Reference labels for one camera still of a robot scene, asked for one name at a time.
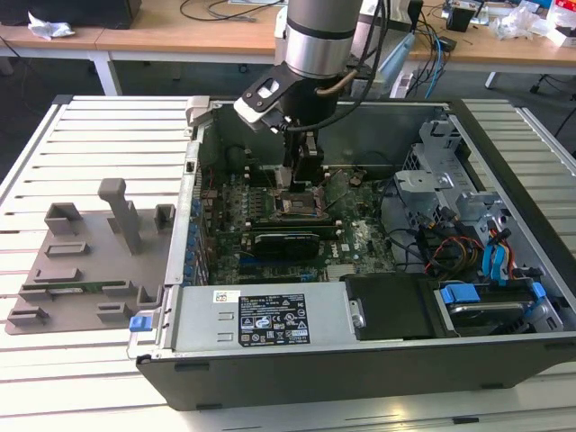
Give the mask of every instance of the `motherboard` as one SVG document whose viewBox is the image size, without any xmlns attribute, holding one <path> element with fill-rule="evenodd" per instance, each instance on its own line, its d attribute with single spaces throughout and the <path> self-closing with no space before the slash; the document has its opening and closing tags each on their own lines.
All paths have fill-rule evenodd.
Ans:
<svg viewBox="0 0 576 432">
<path fill-rule="evenodd" d="M 207 284 L 337 281 L 394 270 L 379 222 L 382 180 L 334 169 L 318 186 L 288 192 L 273 169 L 230 175 L 202 191 Z"/>
</svg>

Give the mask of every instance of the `slatted tabletop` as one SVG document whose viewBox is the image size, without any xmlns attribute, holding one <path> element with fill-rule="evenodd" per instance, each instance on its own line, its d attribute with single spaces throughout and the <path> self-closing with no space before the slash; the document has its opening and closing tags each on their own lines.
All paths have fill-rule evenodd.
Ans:
<svg viewBox="0 0 576 432">
<path fill-rule="evenodd" d="M 44 237 L 52 202 L 106 208 L 99 181 L 121 176 L 137 208 L 174 203 L 185 98 L 76 97 L 54 105 L 0 186 L 0 430 L 551 430 L 576 424 L 576 364 L 515 389 L 181 413 L 126 357 L 127 329 L 9 336 L 4 324 Z M 474 416 L 479 425 L 454 426 Z"/>
<path fill-rule="evenodd" d="M 576 256 L 576 163 L 530 111 L 507 101 L 471 101 L 472 114 L 564 244 Z M 487 190 L 491 180 L 471 164 Z"/>
</svg>

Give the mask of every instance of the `computer case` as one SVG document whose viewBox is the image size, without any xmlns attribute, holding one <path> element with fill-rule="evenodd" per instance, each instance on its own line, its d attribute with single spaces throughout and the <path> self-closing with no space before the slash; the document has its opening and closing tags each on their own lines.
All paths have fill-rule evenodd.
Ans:
<svg viewBox="0 0 576 432">
<path fill-rule="evenodd" d="M 25 25 L 28 12 L 43 21 L 129 29 L 140 0 L 0 0 L 2 25 Z"/>
</svg>

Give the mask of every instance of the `circuit board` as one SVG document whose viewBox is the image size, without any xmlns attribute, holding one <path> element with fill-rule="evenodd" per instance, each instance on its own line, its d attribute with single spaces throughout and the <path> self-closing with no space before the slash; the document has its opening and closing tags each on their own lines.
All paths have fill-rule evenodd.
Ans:
<svg viewBox="0 0 576 432">
<path fill-rule="evenodd" d="M 382 229 L 374 217 L 379 196 L 374 182 L 363 183 L 361 176 L 349 169 L 332 171 L 323 183 L 313 188 L 310 196 L 322 197 L 325 219 L 333 223 L 311 228 L 303 226 L 298 230 L 325 233 L 333 229 L 335 235 L 333 238 L 321 237 L 314 258 L 293 261 L 261 261 L 245 249 L 247 233 L 251 232 L 250 221 L 255 218 L 271 221 L 279 213 L 275 200 L 283 193 L 273 184 L 254 187 L 231 176 L 226 184 L 216 188 L 217 192 L 209 191 L 214 197 L 210 202 L 207 229 L 214 245 L 209 259 L 209 284 L 324 282 L 337 281 L 340 276 L 351 273 L 393 271 L 392 252 L 384 245 Z M 275 230 L 296 229 L 271 226 L 261 232 Z"/>
</svg>

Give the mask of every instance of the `floor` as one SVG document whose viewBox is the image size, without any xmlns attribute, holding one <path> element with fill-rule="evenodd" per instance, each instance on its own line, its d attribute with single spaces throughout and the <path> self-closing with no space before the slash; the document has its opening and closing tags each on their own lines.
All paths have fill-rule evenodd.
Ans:
<svg viewBox="0 0 576 432">
<path fill-rule="evenodd" d="M 98 77 L 84 60 L 41 59 L 32 61 L 30 69 L 24 60 L 12 59 L 14 73 L 0 76 L 0 179 L 4 178 L 41 116 L 48 110 L 55 95 L 101 95 Z M 175 64 L 116 62 L 125 95 L 239 95 L 264 70 L 265 65 L 251 65 L 247 73 L 239 73 L 238 65 L 183 65 L 181 79 L 172 79 Z M 446 72 L 433 97 L 508 99 L 516 106 L 529 108 L 552 133 L 574 107 L 570 101 L 576 94 L 576 76 L 558 76 L 551 80 L 556 88 L 543 82 L 537 94 L 529 93 L 538 76 L 503 75 L 497 88 L 487 90 L 487 74 Z M 559 141 L 570 151 L 576 150 L 576 117 L 562 130 Z"/>
</svg>

